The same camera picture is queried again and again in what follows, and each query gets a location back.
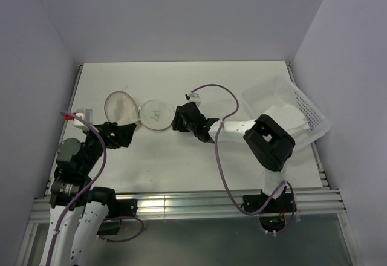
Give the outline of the white bra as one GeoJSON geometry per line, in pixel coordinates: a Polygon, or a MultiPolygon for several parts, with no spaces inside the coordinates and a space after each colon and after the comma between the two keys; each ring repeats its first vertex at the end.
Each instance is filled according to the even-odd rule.
{"type": "Polygon", "coordinates": [[[282,106],[273,105],[264,111],[264,115],[273,119],[293,138],[310,129],[306,116],[297,107],[288,103],[282,106]]]}

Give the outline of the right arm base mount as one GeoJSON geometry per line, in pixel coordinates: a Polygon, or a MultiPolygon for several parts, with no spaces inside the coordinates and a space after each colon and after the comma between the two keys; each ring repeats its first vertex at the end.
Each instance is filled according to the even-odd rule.
{"type": "MultiPolygon", "coordinates": [[[[276,199],[271,199],[261,214],[272,214],[271,216],[260,216],[259,223],[261,227],[268,232],[278,232],[284,229],[287,221],[296,214],[295,197],[292,193],[286,193],[286,189],[276,199]]],[[[249,213],[253,213],[260,209],[266,202],[268,196],[263,194],[244,195],[242,197],[241,207],[249,213]]]]}

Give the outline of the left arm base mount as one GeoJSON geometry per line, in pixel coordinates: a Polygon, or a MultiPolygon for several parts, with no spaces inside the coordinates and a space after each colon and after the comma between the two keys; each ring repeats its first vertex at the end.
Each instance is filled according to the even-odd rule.
{"type": "Polygon", "coordinates": [[[137,213],[137,199],[118,199],[113,207],[113,210],[110,211],[102,222],[99,230],[97,232],[100,236],[110,236],[118,234],[119,230],[122,227],[123,220],[113,218],[130,216],[135,217],[137,213]]]}

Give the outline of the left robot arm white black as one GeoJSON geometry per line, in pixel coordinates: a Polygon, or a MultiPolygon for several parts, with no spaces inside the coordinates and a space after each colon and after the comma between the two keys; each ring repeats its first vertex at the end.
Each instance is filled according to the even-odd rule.
{"type": "Polygon", "coordinates": [[[136,127],[105,122],[85,128],[84,141],[68,138],[59,145],[41,265],[85,265],[102,222],[118,209],[114,189],[94,187],[89,173],[98,160],[106,162],[108,149],[127,148],[136,127]]]}

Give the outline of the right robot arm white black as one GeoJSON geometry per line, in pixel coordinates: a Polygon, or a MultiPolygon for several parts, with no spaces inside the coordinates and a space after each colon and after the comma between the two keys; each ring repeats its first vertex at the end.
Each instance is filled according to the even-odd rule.
{"type": "Polygon", "coordinates": [[[256,120],[226,121],[207,118],[194,102],[176,108],[172,129],[190,132],[203,143],[212,143],[224,188],[229,190],[221,167],[219,143],[246,144],[257,161],[265,169],[262,188],[262,206],[273,212],[282,205],[282,193],[286,189],[284,166],[295,147],[294,138],[267,114],[256,120]]]}

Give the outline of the round mesh laundry bag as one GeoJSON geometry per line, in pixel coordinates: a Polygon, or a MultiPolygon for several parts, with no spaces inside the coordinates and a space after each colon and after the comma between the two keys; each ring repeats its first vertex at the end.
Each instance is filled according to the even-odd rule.
{"type": "Polygon", "coordinates": [[[153,99],[140,106],[123,91],[113,92],[106,98],[104,112],[110,122],[119,125],[135,123],[153,131],[167,130],[175,116],[175,109],[167,102],[153,99]]]}

